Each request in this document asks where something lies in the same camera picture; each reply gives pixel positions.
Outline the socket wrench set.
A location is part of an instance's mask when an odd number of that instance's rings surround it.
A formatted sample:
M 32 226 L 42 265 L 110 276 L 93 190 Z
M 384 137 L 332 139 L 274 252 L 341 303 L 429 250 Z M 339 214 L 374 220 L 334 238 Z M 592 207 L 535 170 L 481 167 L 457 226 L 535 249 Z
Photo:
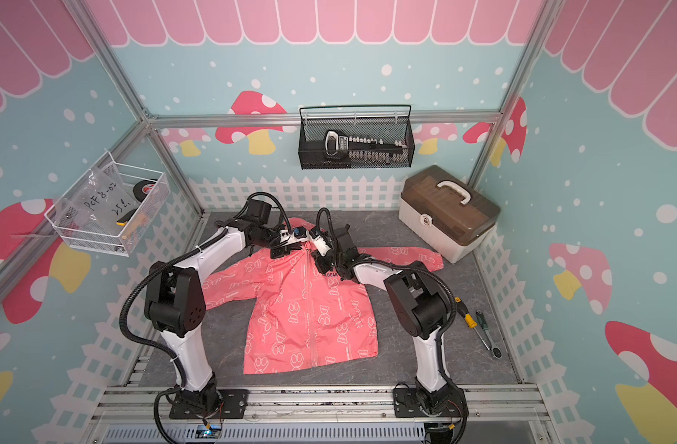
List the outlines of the socket wrench set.
M 388 144 L 383 139 L 327 131 L 324 138 L 324 157 L 327 162 L 338 162 L 348 168 L 401 168 L 410 164 L 410 147 L 403 141 Z

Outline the white brown storage toolbox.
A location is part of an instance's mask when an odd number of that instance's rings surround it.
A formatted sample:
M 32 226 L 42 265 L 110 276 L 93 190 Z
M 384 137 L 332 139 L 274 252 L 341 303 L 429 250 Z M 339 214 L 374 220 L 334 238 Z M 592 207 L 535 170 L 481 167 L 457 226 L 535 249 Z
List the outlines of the white brown storage toolbox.
M 439 166 L 406 179 L 399 220 L 451 264 L 495 227 L 500 208 Z

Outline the pink child rain jacket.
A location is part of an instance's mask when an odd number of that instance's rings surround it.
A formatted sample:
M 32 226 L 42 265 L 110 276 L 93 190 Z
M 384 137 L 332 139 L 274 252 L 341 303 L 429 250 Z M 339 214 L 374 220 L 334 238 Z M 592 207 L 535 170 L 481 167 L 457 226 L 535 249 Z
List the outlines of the pink child rain jacket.
M 253 300 L 244 346 L 245 375 L 269 375 L 377 356 L 377 325 L 364 286 L 324 275 L 315 247 L 273 259 L 267 249 L 203 282 L 207 308 Z

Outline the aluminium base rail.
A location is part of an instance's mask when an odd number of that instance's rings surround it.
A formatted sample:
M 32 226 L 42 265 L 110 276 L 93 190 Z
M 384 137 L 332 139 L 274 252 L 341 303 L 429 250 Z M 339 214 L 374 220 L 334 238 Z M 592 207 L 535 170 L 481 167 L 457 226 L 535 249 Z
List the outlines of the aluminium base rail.
M 557 443 L 555 427 L 534 385 L 467 385 L 469 415 L 449 405 L 426 416 L 407 400 L 404 385 L 254 387 L 215 416 L 171 419 L 164 430 L 177 443 Z

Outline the yellow black screwdriver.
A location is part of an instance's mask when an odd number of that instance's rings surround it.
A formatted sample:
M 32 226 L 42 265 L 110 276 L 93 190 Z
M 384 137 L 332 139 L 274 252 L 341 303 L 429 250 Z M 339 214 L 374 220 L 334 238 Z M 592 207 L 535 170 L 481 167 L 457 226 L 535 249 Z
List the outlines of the yellow black screwdriver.
M 485 346 L 485 348 L 490 351 L 491 346 L 489 343 L 486 341 L 486 338 L 479 332 L 478 329 L 478 323 L 475 321 L 475 319 L 472 317 L 471 313 L 468 310 L 467 305 L 460 299 L 459 297 L 455 297 L 455 302 L 457 305 L 457 312 L 460 315 L 460 317 L 463 318 L 469 329 L 471 329 L 479 338 L 480 342 Z

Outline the clear plastic labelled bag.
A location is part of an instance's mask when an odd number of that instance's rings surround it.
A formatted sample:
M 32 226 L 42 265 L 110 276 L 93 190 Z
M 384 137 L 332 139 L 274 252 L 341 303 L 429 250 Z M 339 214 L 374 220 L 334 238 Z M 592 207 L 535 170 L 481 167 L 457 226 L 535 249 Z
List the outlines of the clear plastic labelled bag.
M 75 227 L 111 236 L 123 229 L 116 221 L 130 210 L 138 209 L 138 201 L 123 181 L 100 168 L 90 168 L 62 203 L 72 210 Z

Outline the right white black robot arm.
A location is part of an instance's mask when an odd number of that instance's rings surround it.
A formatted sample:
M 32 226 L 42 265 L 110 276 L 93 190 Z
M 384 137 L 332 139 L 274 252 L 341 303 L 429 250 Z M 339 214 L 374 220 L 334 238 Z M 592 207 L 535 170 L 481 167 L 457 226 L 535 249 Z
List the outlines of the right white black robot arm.
M 406 266 L 360 253 L 349 227 L 337 229 L 330 211 L 318 210 L 310 235 L 317 252 L 314 262 L 324 273 L 334 271 L 343 280 L 371 286 L 388 293 L 397 319 L 412 336 L 417 371 L 412 393 L 419 409 L 434 419 L 450 422 L 427 427 L 427 443 L 458 443 L 465 435 L 469 408 L 466 395 L 449 375 L 444 334 L 455 321 L 457 301 L 449 286 L 426 265 Z

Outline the yellow black tool in basket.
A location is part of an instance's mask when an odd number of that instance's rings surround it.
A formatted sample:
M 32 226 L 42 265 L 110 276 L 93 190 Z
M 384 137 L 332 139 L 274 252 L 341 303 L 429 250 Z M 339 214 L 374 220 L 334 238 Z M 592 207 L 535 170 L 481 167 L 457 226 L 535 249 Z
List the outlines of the yellow black tool in basket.
M 121 218 L 119 218 L 116 221 L 116 225 L 120 227 L 125 227 L 128 222 L 133 218 L 134 214 L 138 211 L 138 209 L 132 209 L 129 212 L 125 213 Z

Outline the green handled wrench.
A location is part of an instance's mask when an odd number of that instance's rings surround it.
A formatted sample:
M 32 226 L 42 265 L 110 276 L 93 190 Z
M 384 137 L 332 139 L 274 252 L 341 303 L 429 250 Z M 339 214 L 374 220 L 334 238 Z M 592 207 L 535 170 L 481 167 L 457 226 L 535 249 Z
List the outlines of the green handled wrench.
M 501 359 L 503 357 L 503 353 L 501 349 L 499 349 L 499 346 L 497 346 L 495 340 L 492 338 L 484 312 L 481 310 L 477 310 L 475 314 L 476 314 L 476 322 L 479 325 L 479 329 L 481 329 L 482 333 L 484 333 L 485 335 L 485 341 L 488 350 L 491 351 L 492 356 L 495 359 Z

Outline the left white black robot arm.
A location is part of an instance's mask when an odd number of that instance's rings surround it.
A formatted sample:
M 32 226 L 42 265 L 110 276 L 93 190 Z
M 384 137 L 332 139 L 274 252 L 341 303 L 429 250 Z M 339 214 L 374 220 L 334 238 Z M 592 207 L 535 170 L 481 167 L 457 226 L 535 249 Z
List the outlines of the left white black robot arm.
M 174 443 L 175 439 L 162 424 L 162 398 L 203 421 L 223 408 L 201 336 L 206 314 L 203 282 L 227 259 L 248 247 L 262 247 L 284 256 L 306 240 L 306 229 L 291 225 L 273 194 L 255 192 L 208 240 L 175 259 L 155 263 L 129 294 L 119 315 L 122 334 L 132 342 L 166 353 L 175 367 L 175 386 L 157 394 L 153 402 L 153 419 L 166 442 Z M 142 292 L 146 293 L 144 316 L 161 333 L 161 342 L 142 338 L 128 326 L 132 305 Z

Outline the black tape roll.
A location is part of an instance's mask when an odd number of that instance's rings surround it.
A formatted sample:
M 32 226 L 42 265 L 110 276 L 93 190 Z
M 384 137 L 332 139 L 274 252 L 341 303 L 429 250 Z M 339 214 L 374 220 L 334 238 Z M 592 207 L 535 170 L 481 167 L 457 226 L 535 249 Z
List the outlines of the black tape roll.
M 150 181 L 149 179 L 143 179 L 142 181 L 137 182 L 132 189 L 134 197 L 139 203 L 142 203 L 151 193 L 155 185 L 156 181 Z

